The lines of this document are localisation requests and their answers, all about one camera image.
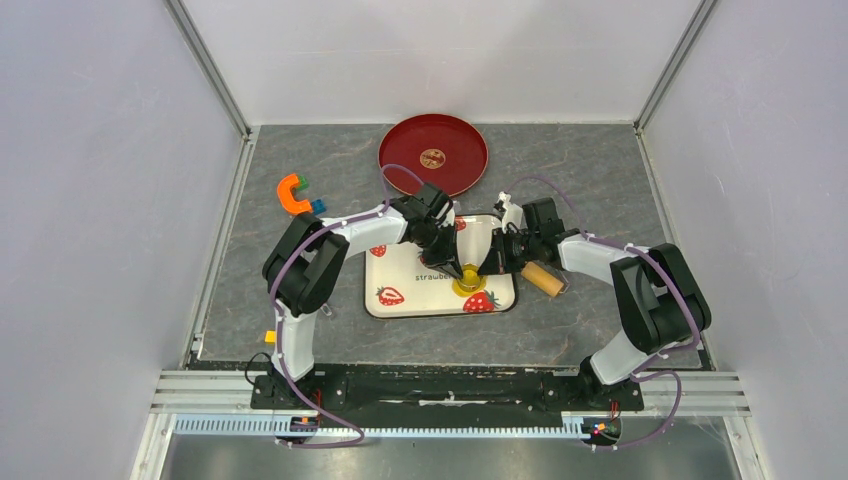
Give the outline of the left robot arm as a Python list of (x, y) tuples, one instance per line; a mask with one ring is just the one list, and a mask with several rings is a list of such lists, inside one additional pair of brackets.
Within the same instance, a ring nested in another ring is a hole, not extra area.
[(273, 368), (281, 375), (276, 396), (291, 408), (307, 405), (314, 383), (307, 376), (317, 312), (331, 297), (345, 261), (374, 247), (412, 243), (423, 265), (463, 277), (452, 199), (425, 183), (417, 193), (386, 200), (356, 215), (320, 219), (295, 216), (263, 265), (275, 314)]

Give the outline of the small metal ring cutter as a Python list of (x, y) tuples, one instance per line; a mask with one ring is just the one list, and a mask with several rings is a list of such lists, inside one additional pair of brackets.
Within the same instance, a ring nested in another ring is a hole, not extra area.
[(483, 284), (483, 279), (478, 274), (478, 267), (474, 264), (465, 264), (462, 269), (462, 276), (456, 280), (457, 288), (466, 293), (471, 293), (480, 288)]

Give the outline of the white strawberry tray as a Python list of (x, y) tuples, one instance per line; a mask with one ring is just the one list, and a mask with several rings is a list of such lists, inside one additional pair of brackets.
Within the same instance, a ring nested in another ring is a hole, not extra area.
[(365, 254), (364, 306), (378, 319), (500, 313), (512, 309), (518, 289), (512, 274), (487, 276), (471, 291), (424, 266), (413, 243), (380, 245)]

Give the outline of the red round plate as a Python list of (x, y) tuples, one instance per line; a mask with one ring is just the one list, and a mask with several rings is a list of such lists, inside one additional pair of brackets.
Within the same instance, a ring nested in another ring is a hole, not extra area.
[(470, 123), (446, 114), (422, 114), (394, 125), (378, 148), (378, 165), (386, 180), (404, 194), (421, 182), (451, 197), (470, 190), (483, 177), (489, 149)]

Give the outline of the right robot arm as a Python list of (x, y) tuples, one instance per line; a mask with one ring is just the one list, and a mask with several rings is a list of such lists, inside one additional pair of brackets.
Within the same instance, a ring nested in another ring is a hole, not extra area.
[(536, 263), (592, 277), (614, 290), (620, 329), (581, 363), (577, 392), (585, 405), (606, 406), (618, 384), (636, 379), (656, 357), (700, 345), (711, 312), (677, 246), (617, 244), (568, 230), (551, 198), (518, 206), (502, 192), (494, 208), (502, 225), (491, 234), (479, 275), (518, 273)]

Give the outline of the wooden dough roller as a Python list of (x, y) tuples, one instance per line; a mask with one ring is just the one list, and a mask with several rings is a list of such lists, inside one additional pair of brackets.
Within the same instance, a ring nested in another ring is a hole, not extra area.
[(535, 262), (528, 262), (520, 274), (526, 281), (552, 298), (563, 294), (569, 287), (566, 280), (548, 272)]

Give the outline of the yellow dough ball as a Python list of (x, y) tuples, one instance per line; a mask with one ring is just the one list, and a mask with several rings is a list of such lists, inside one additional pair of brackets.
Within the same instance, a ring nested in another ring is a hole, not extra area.
[(462, 266), (462, 276), (453, 280), (451, 288), (458, 297), (469, 298), (482, 291), (486, 283), (487, 277), (479, 274), (476, 265), (468, 263)]

